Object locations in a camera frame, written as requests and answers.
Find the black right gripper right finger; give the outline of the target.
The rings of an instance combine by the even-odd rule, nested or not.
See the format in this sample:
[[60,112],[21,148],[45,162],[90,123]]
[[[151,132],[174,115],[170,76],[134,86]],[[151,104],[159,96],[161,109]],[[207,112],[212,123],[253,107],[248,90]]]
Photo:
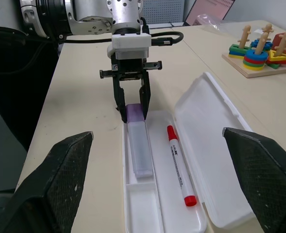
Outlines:
[[286,151],[273,139],[225,127],[239,185],[264,233],[286,233]]

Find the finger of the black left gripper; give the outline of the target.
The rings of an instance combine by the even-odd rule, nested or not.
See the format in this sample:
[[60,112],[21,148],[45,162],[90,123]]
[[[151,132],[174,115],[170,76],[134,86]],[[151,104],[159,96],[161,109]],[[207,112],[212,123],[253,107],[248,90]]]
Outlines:
[[127,123],[127,112],[124,98],[124,90],[120,87],[118,75],[113,76],[114,99],[117,105],[117,110],[121,115],[121,120]]
[[149,109],[149,103],[151,99],[151,89],[149,74],[147,71],[143,71],[141,78],[141,88],[139,90],[140,104],[142,107],[143,117],[146,119]]

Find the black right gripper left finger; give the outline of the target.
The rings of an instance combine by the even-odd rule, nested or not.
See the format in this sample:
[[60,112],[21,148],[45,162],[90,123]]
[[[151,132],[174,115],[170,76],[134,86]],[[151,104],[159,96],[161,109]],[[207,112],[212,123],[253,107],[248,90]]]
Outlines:
[[0,233],[71,233],[93,139],[83,132],[51,148],[0,212]]

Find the purple translucent eraser box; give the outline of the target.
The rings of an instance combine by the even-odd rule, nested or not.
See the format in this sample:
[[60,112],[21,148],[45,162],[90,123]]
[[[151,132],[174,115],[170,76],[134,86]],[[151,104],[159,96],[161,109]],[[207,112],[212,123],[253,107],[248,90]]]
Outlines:
[[128,104],[126,114],[134,175],[137,179],[152,177],[151,149],[141,104]]

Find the white plastic pencil case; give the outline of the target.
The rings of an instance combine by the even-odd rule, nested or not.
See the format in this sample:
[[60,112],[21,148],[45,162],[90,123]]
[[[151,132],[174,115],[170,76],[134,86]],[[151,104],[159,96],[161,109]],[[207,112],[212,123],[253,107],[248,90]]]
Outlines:
[[[195,191],[187,207],[169,147],[174,127]],[[214,77],[197,77],[174,113],[150,111],[146,120],[153,175],[135,177],[127,129],[123,129],[123,188],[126,233],[204,233],[207,222],[232,229],[254,217],[236,176],[223,128],[249,131],[243,116]]]

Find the red capped white marker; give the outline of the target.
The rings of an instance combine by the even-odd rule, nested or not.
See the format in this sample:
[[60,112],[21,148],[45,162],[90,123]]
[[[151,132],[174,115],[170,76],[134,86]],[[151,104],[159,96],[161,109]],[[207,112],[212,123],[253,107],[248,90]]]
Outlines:
[[181,189],[183,200],[187,207],[193,207],[197,204],[192,183],[184,162],[182,150],[180,148],[179,140],[172,125],[167,126],[168,140],[170,145],[171,154],[178,178],[178,183]]

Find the grey perforated panel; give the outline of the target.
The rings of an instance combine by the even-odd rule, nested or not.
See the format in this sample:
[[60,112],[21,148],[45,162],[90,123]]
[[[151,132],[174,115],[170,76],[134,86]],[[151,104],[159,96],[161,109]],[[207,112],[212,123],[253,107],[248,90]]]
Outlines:
[[143,0],[140,13],[148,24],[183,21],[185,0]]

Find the clear plastic bag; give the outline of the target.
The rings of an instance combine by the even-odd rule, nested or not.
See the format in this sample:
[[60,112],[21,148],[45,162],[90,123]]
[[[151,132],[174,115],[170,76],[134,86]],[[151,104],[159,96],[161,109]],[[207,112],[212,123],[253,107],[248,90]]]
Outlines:
[[221,30],[221,26],[223,23],[222,19],[208,14],[200,14],[197,16],[196,20],[200,25],[203,25],[209,29],[213,29],[216,31]]

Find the wooden peg toy base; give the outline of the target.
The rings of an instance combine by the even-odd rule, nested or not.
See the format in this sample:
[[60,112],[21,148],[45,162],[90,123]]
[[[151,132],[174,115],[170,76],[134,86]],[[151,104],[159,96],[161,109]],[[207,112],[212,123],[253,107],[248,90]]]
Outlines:
[[286,74],[286,65],[281,65],[278,69],[273,69],[265,65],[262,70],[247,69],[243,64],[243,60],[239,58],[230,57],[228,54],[223,53],[222,58],[228,62],[233,68],[240,72],[246,78],[257,78],[270,75]]

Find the green square toy piece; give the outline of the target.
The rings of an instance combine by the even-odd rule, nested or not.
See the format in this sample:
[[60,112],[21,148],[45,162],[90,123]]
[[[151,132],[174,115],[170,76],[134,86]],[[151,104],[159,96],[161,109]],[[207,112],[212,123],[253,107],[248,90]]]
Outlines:
[[229,48],[230,52],[237,52],[237,53],[243,53],[245,54],[247,50],[249,50],[250,47],[245,46],[244,48],[239,48],[239,45],[232,44]]

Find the large black rounded housing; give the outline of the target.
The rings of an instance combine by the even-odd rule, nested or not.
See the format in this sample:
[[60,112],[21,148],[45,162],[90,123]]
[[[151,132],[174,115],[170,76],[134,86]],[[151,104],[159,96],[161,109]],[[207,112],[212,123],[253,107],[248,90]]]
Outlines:
[[0,115],[28,150],[58,62],[55,44],[0,27]]

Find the blue flower toy piece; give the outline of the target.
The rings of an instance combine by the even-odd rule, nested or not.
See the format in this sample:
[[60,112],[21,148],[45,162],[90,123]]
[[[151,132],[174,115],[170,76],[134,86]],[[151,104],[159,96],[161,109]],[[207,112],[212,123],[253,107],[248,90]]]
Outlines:
[[[256,39],[256,40],[254,40],[253,42],[251,42],[251,48],[256,48],[257,46],[258,46],[258,43],[259,43],[259,40],[258,39]],[[272,43],[270,42],[270,41],[266,41],[265,42],[265,45],[264,45],[264,47],[263,47],[263,51],[269,51],[269,50],[271,50],[271,48],[272,48]]]

